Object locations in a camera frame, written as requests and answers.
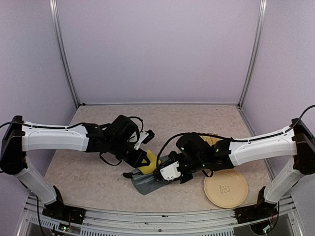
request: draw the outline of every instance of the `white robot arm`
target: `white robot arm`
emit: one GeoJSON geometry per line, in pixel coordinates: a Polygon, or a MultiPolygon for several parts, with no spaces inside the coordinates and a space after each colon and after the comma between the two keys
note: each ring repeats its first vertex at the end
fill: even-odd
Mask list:
{"type": "Polygon", "coordinates": [[[305,175],[315,173],[315,138],[300,119],[293,119],[291,126],[272,133],[246,139],[224,138],[213,146],[200,135],[207,134],[184,133],[178,139],[176,146],[181,153],[173,151],[168,155],[169,160],[154,173],[157,181],[185,183],[200,170],[209,177],[204,169],[215,172],[260,159],[289,156],[276,178],[260,190],[256,205],[235,209],[239,223],[269,217],[291,187],[305,175]]]}
{"type": "Polygon", "coordinates": [[[2,141],[0,168],[3,172],[15,176],[39,197],[46,206],[43,214],[53,218],[68,221],[71,214],[74,219],[72,222],[81,224],[85,210],[63,204],[59,190],[49,185],[33,167],[26,155],[27,151],[69,149],[99,152],[100,157],[102,153],[108,152],[133,167],[150,164],[147,153],[139,147],[149,142],[154,133],[152,130],[139,131],[138,126],[123,115],[106,125],[42,125],[22,121],[21,116],[15,116],[9,123],[11,125],[2,141]]]}

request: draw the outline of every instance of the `lavender backdrop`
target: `lavender backdrop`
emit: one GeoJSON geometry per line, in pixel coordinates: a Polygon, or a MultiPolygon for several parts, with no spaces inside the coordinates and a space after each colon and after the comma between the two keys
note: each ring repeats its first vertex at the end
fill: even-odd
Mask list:
{"type": "MultiPolygon", "coordinates": [[[[257,134],[289,125],[315,103],[315,2],[270,0],[245,113],[257,134]]],[[[303,118],[315,133],[315,110],[303,118]]],[[[278,173],[287,158],[271,160],[278,173]]],[[[291,191],[305,228],[314,235],[315,175],[291,191]]]]}
{"type": "MultiPolygon", "coordinates": [[[[75,112],[66,84],[49,2],[0,1],[0,123],[25,120],[68,124],[75,112]]],[[[2,139],[5,128],[0,130],[2,139]]],[[[30,152],[43,174],[53,152],[30,152]]],[[[0,235],[13,236],[28,191],[0,174],[0,235]]]]}
{"type": "Polygon", "coordinates": [[[58,1],[81,102],[236,104],[259,3],[58,1]]]}

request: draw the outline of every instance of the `beige countertop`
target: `beige countertop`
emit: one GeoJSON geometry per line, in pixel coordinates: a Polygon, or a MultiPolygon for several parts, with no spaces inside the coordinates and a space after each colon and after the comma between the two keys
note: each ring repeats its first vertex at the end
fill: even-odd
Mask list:
{"type": "MultiPolygon", "coordinates": [[[[155,138],[143,150],[157,155],[168,138],[180,132],[217,133],[226,137],[245,138],[249,133],[234,106],[210,105],[114,105],[81,106],[71,123],[112,122],[118,115],[139,116],[144,120],[144,130],[151,129],[155,138]]],[[[164,155],[177,150],[176,140],[164,150],[164,155]]],[[[115,163],[110,154],[105,158],[115,163]]],[[[178,212],[218,209],[203,190],[204,175],[184,184],[178,182],[164,186],[146,196],[133,187],[129,179],[121,176],[133,167],[125,162],[112,167],[98,157],[98,153],[57,150],[45,178],[61,191],[66,204],[98,209],[136,212],[178,212]]],[[[258,191],[270,182],[263,161],[254,161],[235,167],[246,179],[249,194],[242,205],[256,202],[258,191]]]]}

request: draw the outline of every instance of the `metal frame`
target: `metal frame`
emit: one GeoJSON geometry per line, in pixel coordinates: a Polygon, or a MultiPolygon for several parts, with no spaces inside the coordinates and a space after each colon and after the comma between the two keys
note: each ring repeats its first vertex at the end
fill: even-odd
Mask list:
{"type": "Polygon", "coordinates": [[[260,0],[259,15],[258,15],[254,45],[252,48],[251,60],[250,60],[250,64],[247,70],[246,79],[245,79],[244,87],[241,93],[241,97],[238,103],[238,106],[240,108],[242,108],[244,105],[244,102],[248,93],[248,89],[252,80],[252,73],[253,73],[256,59],[257,59],[258,48],[259,48],[260,39],[262,35],[262,29],[263,29],[264,20],[265,20],[266,7],[267,7],[267,0],[260,0]]]}
{"type": "Polygon", "coordinates": [[[74,82],[70,73],[70,68],[69,68],[68,60],[67,60],[65,49],[64,49],[63,35],[62,35],[61,26],[59,22],[59,15],[58,15],[57,0],[49,0],[49,3],[50,3],[50,10],[51,10],[52,18],[53,18],[58,48],[59,48],[61,60],[63,62],[63,69],[65,72],[66,80],[70,89],[73,104],[75,108],[78,109],[80,106],[80,100],[74,86],[74,82]]]}
{"type": "Polygon", "coordinates": [[[210,102],[113,102],[113,103],[84,103],[83,106],[111,106],[111,105],[212,105],[212,106],[237,106],[235,103],[210,103],[210,102]]]}
{"type": "Polygon", "coordinates": [[[290,222],[291,222],[293,234],[303,236],[301,219],[300,219],[300,216],[299,216],[297,210],[289,213],[288,217],[289,217],[290,222]]]}
{"type": "MultiPolygon", "coordinates": [[[[291,196],[280,200],[280,215],[289,214],[296,221],[296,209],[291,196]]],[[[39,204],[42,212],[43,203],[39,204]]],[[[71,224],[76,232],[69,235],[81,236],[135,236],[135,235],[175,235],[175,236],[222,236],[234,235],[234,228],[259,221],[238,224],[232,209],[205,210],[175,213],[139,213],[128,211],[100,210],[86,208],[82,225],[71,224]]],[[[30,223],[38,224],[36,198],[29,196],[20,219],[17,236],[25,236],[30,223]]],[[[60,223],[41,214],[41,224],[45,228],[58,228],[60,223]]],[[[293,228],[295,236],[302,236],[298,228],[293,228]]]]}

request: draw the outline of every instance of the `wooden plate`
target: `wooden plate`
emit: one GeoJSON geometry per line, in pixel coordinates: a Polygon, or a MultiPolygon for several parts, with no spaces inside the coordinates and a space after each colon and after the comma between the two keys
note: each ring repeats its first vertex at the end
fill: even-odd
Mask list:
{"type": "Polygon", "coordinates": [[[203,188],[208,199],[222,208],[235,208],[248,195],[247,182],[236,170],[214,172],[211,178],[205,178],[203,188]]]}

